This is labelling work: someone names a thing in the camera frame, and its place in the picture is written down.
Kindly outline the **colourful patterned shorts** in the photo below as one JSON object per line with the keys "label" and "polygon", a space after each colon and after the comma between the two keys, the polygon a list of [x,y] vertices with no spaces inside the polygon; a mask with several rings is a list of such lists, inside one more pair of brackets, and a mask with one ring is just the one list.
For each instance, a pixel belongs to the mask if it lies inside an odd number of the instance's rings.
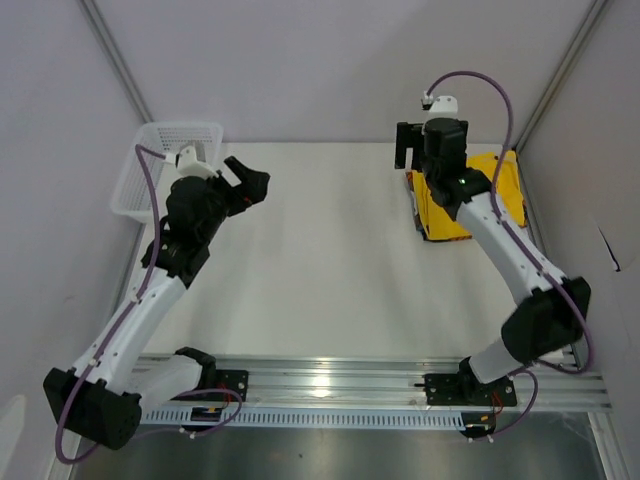
{"label": "colourful patterned shorts", "polygon": [[468,231],[453,221],[446,211],[433,201],[422,173],[410,170],[405,176],[412,202],[414,224],[425,241],[441,243],[472,238]]}

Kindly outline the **yellow shorts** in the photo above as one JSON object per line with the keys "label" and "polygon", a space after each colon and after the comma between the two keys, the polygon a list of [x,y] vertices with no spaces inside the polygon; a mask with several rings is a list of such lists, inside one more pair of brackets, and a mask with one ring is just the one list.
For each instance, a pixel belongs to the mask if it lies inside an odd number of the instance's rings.
{"label": "yellow shorts", "polygon": [[508,151],[499,172],[498,194],[520,228],[527,226],[526,205],[521,191],[516,154]]}

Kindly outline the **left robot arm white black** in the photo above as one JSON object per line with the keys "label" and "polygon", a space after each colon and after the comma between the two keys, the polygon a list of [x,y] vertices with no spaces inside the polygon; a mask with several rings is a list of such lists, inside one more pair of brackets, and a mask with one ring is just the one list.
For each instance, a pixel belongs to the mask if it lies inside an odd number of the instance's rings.
{"label": "left robot arm white black", "polygon": [[57,423],[57,446],[70,431],[118,450],[148,412],[186,392],[197,400],[215,392],[215,359],[194,348],[177,350],[140,376],[133,370],[162,320],[207,263],[222,223],[267,196],[269,173],[234,156],[224,164],[237,184],[206,166],[179,171],[166,196],[165,214],[154,220],[154,237],[128,299],[71,367],[53,368],[46,375],[43,388]]}

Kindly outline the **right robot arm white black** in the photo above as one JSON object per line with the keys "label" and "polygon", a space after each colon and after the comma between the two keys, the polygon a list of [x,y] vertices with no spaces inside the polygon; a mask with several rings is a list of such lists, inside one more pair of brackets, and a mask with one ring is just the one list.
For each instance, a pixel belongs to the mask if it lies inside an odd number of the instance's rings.
{"label": "right robot arm white black", "polygon": [[582,277],[568,277],[520,232],[489,177],[469,166],[467,131],[467,122],[454,118],[400,122],[394,166],[409,163],[423,175],[434,203],[471,234],[515,302],[498,339],[459,364],[458,395],[475,404],[509,375],[586,338],[591,288]]}

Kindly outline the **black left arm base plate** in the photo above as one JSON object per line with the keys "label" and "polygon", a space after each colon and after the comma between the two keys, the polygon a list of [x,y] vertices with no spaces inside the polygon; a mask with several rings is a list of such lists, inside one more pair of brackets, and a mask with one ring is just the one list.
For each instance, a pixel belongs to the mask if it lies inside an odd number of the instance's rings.
{"label": "black left arm base plate", "polygon": [[214,378],[214,387],[230,390],[246,400],[249,387],[249,372],[238,369],[219,369]]}

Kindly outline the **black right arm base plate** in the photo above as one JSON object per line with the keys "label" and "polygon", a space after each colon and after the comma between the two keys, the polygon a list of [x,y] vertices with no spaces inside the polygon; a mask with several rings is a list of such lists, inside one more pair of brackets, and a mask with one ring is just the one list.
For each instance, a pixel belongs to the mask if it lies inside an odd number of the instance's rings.
{"label": "black right arm base plate", "polygon": [[518,403],[514,383],[508,377],[482,384],[468,375],[428,373],[414,386],[424,391],[430,406],[490,407],[498,400],[498,406],[515,407]]}

